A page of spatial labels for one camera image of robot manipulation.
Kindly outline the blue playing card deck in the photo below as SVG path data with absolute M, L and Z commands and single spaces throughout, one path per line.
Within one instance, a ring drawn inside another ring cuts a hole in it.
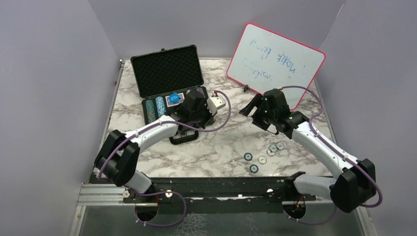
M 176 106 L 184 101 L 183 93 L 173 93 L 165 97 L 167 107 Z

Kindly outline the blue small blind button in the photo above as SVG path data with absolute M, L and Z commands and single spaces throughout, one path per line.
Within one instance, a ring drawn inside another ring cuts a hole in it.
M 173 93 L 169 96 L 169 102 L 170 103 L 178 103 L 180 101 L 181 97 L 177 93 Z

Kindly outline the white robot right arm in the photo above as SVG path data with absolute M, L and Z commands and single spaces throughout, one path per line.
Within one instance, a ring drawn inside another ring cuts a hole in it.
M 239 111 L 252 117 L 252 123 L 266 131 L 274 126 L 277 133 L 299 143 L 313 154 L 331 173 L 331 177 L 311 176 L 298 172 L 284 181 L 284 195 L 296 200 L 301 195 L 315 195 L 332 200 L 346 213 L 357 207 L 377 207 L 382 193 L 376 183 L 375 165 L 359 160 L 319 133 L 312 119 L 291 111 L 282 89 L 272 89 L 254 98 Z

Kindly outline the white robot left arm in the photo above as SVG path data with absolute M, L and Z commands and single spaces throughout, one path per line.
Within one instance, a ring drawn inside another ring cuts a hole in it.
M 152 180 L 137 170 L 139 155 L 158 142 L 175 136 L 182 129 L 202 131 L 217 114 L 221 99 L 206 98 L 196 90 L 190 91 L 178 105 L 167 109 L 156 121 L 134 131 L 112 131 L 104 141 L 94 165 L 99 169 L 98 178 L 106 176 L 114 185 L 136 191 L 143 202 L 153 199 L 155 189 Z

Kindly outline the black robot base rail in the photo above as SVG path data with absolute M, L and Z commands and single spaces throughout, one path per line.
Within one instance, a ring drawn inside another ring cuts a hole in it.
M 96 177 L 82 186 L 80 203 L 96 206 L 134 206 L 139 211 L 160 214 L 188 213 L 282 213 L 283 205 L 314 201 L 311 195 L 295 193 L 284 177 L 155 177 L 151 192 L 142 197 L 126 187 L 116 187 Z

